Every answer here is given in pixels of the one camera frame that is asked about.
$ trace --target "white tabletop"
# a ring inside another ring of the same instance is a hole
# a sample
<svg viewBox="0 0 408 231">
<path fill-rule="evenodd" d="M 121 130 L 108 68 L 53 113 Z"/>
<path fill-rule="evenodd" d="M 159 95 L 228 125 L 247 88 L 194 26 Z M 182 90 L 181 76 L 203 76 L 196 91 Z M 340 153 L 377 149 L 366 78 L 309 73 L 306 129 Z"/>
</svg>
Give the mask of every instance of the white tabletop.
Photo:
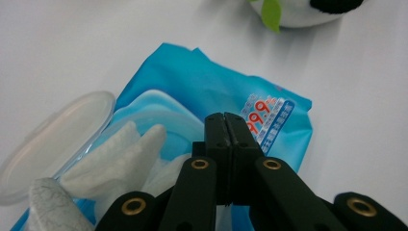
<svg viewBox="0 0 408 231">
<path fill-rule="evenodd" d="M 408 223 L 408 1 L 267 30 L 244 0 L 0 1 L 0 163 L 66 103 L 116 96 L 162 42 L 313 101 L 299 172 L 322 198 L 367 194 Z M 10 229 L 27 201 L 0 207 Z"/>
</svg>

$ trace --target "stuffed toy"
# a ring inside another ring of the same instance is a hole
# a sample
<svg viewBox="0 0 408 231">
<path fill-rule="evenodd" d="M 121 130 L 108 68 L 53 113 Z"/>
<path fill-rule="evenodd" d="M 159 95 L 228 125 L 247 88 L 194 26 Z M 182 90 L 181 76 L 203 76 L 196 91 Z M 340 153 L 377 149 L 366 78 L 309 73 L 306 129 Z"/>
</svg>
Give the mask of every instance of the stuffed toy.
<svg viewBox="0 0 408 231">
<path fill-rule="evenodd" d="M 274 32 L 282 27 L 309 27 L 337 19 L 368 0 L 249 0 L 264 24 Z"/>
</svg>

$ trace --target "printed number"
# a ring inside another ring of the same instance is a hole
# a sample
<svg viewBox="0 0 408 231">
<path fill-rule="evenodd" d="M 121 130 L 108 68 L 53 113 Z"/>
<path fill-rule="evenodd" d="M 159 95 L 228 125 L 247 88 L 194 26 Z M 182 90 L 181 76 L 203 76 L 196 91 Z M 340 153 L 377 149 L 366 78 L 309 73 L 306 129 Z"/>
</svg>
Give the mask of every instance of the printed number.
<svg viewBox="0 0 408 231">
<path fill-rule="evenodd" d="M 257 111 L 259 111 L 259 112 L 266 111 L 267 114 L 269 114 L 269 112 L 270 112 L 270 109 L 269 109 L 267 103 L 265 103 L 265 102 L 262 101 L 262 100 L 258 100 L 258 101 L 255 103 L 255 109 L 256 109 Z"/>
<path fill-rule="evenodd" d="M 262 120 L 262 118 L 259 116 L 259 114 L 257 114 L 257 113 L 250 113 L 249 114 L 249 120 L 251 121 L 251 122 L 253 122 L 253 123 L 257 123 L 257 122 L 259 122 L 259 123 L 261 123 L 261 124 L 264 124 L 264 121 Z"/>
</svg>

